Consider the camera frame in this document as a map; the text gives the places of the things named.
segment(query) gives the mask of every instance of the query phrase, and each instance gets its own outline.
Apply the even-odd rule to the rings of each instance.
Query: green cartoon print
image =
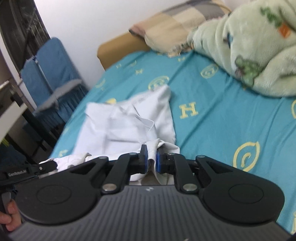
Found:
[[[279,28],[282,25],[282,22],[283,22],[282,19],[276,14],[274,14],[269,7],[266,7],[266,8],[261,7],[260,12],[263,16],[266,15],[268,22],[274,23],[274,26],[276,28]]]
[[[237,66],[235,71],[236,77],[249,87],[253,87],[254,79],[263,70],[258,63],[244,59],[241,55],[237,56],[235,65]]]

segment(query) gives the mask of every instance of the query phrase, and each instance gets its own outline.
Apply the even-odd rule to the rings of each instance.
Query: checkered pillowcase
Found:
[[[187,35],[208,19],[222,17],[230,9],[220,0],[190,0],[133,25],[129,31],[145,39],[155,51],[177,55],[190,49]]]

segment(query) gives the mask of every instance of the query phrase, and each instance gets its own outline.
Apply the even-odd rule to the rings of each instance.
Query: teal bedsheet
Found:
[[[207,155],[275,182],[285,193],[278,223],[294,233],[296,100],[260,96],[193,52],[175,58],[136,52],[110,67],[75,110],[51,157],[71,154],[87,102],[119,102],[164,83],[172,91],[181,154]]]

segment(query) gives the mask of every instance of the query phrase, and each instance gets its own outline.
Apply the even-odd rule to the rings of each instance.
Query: crumpled white fabric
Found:
[[[155,171],[156,154],[160,146],[164,146],[166,152],[180,153],[179,147],[175,145],[176,135],[169,99],[170,89],[163,85],[117,104],[88,103],[86,119],[73,154],[63,164],[63,160],[57,160],[58,170],[98,156],[108,156],[109,160],[116,160],[122,154],[139,152],[141,145],[146,144],[148,159],[154,160],[151,170],[156,179],[162,185],[171,184],[172,177]],[[132,175],[130,181],[141,182],[144,176]]]

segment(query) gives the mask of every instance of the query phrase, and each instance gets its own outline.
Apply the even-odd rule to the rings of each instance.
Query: white wall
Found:
[[[184,0],[35,0],[50,37],[58,37],[88,87],[104,72],[98,46]]]

